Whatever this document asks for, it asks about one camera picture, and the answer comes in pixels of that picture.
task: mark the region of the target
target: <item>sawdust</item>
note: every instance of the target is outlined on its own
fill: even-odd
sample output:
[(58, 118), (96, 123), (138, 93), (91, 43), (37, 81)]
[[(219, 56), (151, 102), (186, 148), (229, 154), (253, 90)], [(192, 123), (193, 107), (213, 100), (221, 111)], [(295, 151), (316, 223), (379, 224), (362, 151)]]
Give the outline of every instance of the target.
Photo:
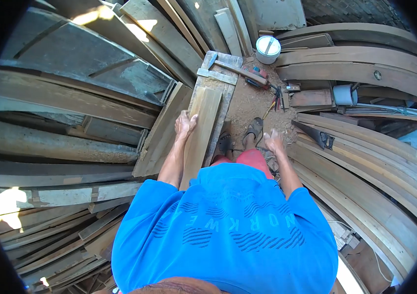
[[(281, 86), (282, 90), (287, 85), (285, 82), (279, 79), (279, 76), (274, 70), (273, 66), (260, 63), (256, 58), (253, 62), (244, 61), (243, 65), (252, 68), (257, 66), (263, 68), (268, 73), (268, 79), (272, 85)], [(234, 144), (234, 157), (236, 158), (241, 154), (243, 145), (241, 143), (242, 138), (246, 132), (248, 124), (255, 117), (263, 117), (266, 110), (272, 103), (274, 98), (274, 90), (264, 90), (257, 88), (251, 84), (248, 84), (244, 77), (239, 77), (235, 86), (235, 92), (233, 94), (230, 107), (228, 109), (227, 119), (232, 120), (232, 140)], [(264, 132), (271, 131), (272, 128), (276, 128), (284, 135), (284, 146), (292, 144), (296, 140), (296, 132), (293, 131), (294, 127), (291, 124), (291, 120), (297, 115), (294, 108), (286, 109), (283, 112), (282, 109), (278, 111), (271, 110), (264, 120)], [(261, 151), (265, 153), (264, 139), (258, 144), (258, 148), (261, 147)]]

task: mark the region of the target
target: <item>foot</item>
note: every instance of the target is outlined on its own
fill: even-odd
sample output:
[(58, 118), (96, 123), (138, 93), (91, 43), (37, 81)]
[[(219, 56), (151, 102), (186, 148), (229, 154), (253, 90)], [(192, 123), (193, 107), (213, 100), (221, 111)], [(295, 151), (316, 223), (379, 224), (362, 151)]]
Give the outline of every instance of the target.
[(245, 150), (256, 148), (256, 145), (263, 137), (263, 125), (264, 122), (261, 118), (254, 118), (250, 122), (246, 134), (241, 141)]

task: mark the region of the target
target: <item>curved wooden plank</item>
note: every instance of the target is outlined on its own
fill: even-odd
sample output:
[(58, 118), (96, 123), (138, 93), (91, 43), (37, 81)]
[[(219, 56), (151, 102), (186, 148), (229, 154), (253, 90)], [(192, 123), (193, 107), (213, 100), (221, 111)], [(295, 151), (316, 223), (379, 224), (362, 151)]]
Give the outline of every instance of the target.
[(285, 66), (306, 62), (352, 61), (383, 64), (417, 74), (417, 57), (396, 50), (361, 47), (333, 46), (282, 53), (274, 63)]
[(388, 65), (347, 61), (307, 62), (278, 67), (276, 72), (282, 80), (344, 80), (386, 86), (417, 96), (417, 74)]
[(311, 34), (329, 33), (333, 41), (363, 41), (394, 46), (417, 54), (417, 38), (410, 32), (382, 24), (322, 24), (284, 32), (276, 38), (287, 39)]

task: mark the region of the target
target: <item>sandal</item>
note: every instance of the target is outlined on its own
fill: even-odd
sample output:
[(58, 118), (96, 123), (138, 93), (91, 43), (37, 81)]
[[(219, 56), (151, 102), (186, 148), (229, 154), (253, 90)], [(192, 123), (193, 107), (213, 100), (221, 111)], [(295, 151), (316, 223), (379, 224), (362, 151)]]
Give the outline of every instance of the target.
[(261, 141), (262, 137), (263, 137), (263, 126), (264, 126), (264, 121), (261, 118), (254, 118), (249, 126), (248, 129), (246, 130), (246, 133), (244, 134), (243, 139), (241, 140), (241, 143), (243, 143), (243, 147), (246, 148), (246, 143), (245, 143), (245, 139), (248, 136), (248, 134), (253, 134), (254, 135), (254, 140), (257, 139), (256, 145), (258, 145), (259, 141)]

